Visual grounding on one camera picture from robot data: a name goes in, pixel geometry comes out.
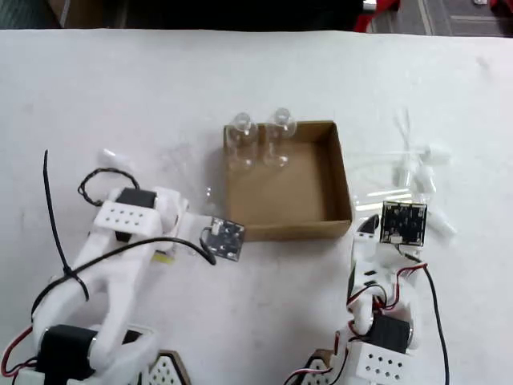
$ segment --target white surface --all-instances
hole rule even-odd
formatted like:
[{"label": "white surface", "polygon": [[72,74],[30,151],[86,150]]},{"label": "white surface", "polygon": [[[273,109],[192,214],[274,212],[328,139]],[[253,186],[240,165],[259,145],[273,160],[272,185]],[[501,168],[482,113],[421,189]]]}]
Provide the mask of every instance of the white surface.
[{"label": "white surface", "polygon": [[[402,147],[393,115],[408,107],[412,140],[454,153],[437,169],[437,204],[460,229],[428,234],[453,384],[508,383],[513,42],[337,32],[0,31],[0,343],[30,321],[35,295],[61,267],[48,225],[42,156],[70,259],[95,215],[76,193],[111,148],[142,186],[220,195],[221,127],[278,106],[332,119],[347,152]],[[390,185],[390,166],[345,158],[351,189]],[[104,177],[105,192],[122,179]],[[91,195],[99,183],[91,183]],[[348,319],[350,237],[260,243],[239,263],[184,251],[153,265],[134,321],[178,350],[194,384],[280,384]],[[430,292],[419,277],[426,338],[416,384],[443,381]],[[28,346],[14,360],[28,357]]]}]

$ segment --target red wire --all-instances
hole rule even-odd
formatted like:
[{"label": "red wire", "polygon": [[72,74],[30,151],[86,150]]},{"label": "red wire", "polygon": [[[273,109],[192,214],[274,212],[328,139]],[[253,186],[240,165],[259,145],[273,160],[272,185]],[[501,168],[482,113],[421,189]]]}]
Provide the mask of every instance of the red wire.
[{"label": "red wire", "polygon": [[411,266],[411,267],[403,267],[400,269],[396,274],[396,283],[395,283],[395,299],[394,302],[386,307],[384,307],[384,310],[392,310],[399,302],[399,275],[401,275],[405,271],[410,271],[410,274],[413,273],[415,270],[424,269],[427,266],[427,263],[423,263],[421,265]]},{"label": "red wire", "polygon": [[324,369],[324,370],[316,370],[316,369],[309,369],[309,368],[304,368],[304,369],[298,369],[296,371],[293,371],[290,376],[285,380],[285,382],[283,383],[283,385],[287,385],[287,383],[289,383],[290,379],[293,379],[294,377],[296,377],[297,375],[303,375],[303,374],[315,374],[315,375],[324,375],[326,373],[330,373],[331,371],[333,370],[332,367],[329,367],[328,369]]},{"label": "red wire", "polygon": [[32,326],[27,327],[18,337],[16,337],[14,339],[13,342],[11,342],[9,344],[9,346],[4,351],[4,354],[2,356],[2,365],[1,365],[2,375],[4,377],[14,377],[15,375],[18,374],[20,369],[29,365],[29,363],[18,364],[16,366],[14,366],[10,371],[7,370],[7,361],[9,360],[10,353],[31,332],[32,332]]}]

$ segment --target open cardboard box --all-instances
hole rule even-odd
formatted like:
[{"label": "open cardboard box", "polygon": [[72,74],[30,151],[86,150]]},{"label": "open cardboard box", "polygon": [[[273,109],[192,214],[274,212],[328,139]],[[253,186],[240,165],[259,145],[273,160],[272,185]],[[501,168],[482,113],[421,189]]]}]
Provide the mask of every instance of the open cardboard box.
[{"label": "open cardboard box", "polygon": [[259,124],[259,156],[247,171],[228,165],[224,128],[228,219],[245,226],[246,241],[335,238],[351,225],[349,191],[337,126],[298,122],[286,144],[290,161],[272,168],[262,161],[265,126]]}]

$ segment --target perforated plate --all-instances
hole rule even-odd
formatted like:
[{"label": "perforated plate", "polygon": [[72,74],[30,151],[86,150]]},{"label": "perforated plate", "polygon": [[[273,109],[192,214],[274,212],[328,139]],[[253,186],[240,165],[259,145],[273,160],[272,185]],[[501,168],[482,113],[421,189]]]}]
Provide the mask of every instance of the perforated plate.
[{"label": "perforated plate", "polygon": [[412,383],[411,357],[365,342],[351,343],[346,376],[368,379],[382,385]]},{"label": "perforated plate", "polygon": [[162,233],[160,215],[156,210],[112,201],[103,203],[95,218],[95,225],[145,237]]},{"label": "perforated plate", "polygon": [[[314,359],[309,366],[309,369],[315,369],[317,371],[323,371],[328,369],[321,359]],[[333,381],[333,371],[324,373],[323,375],[316,375],[308,373],[303,377],[301,385],[327,385]]]},{"label": "perforated plate", "polygon": [[180,381],[171,358],[161,355],[147,373],[141,373],[129,385],[186,385]]},{"label": "perforated plate", "polygon": [[182,385],[173,361],[169,357],[159,357],[150,371],[148,385]]}]

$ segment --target floor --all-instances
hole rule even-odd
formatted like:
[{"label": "floor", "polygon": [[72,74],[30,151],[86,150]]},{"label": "floor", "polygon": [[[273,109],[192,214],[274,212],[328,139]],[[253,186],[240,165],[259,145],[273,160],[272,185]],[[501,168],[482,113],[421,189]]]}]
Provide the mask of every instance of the floor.
[{"label": "floor", "polygon": [[438,36],[513,37],[513,14],[500,3],[496,10],[472,0],[402,0],[399,12],[378,15],[369,32]]},{"label": "floor", "polygon": [[[66,27],[126,28],[137,26],[138,21],[145,19],[137,6],[139,0],[109,0],[103,4],[100,11],[103,17],[98,25],[94,18],[89,23],[84,22],[87,16],[83,10],[75,7],[76,12],[73,12],[71,7]],[[46,0],[0,0],[0,29],[58,26]],[[368,32],[513,37],[513,14],[503,3],[492,11],[489,6],[476,6],[473,0],[402,0],[398,12],[378,15]]]}]

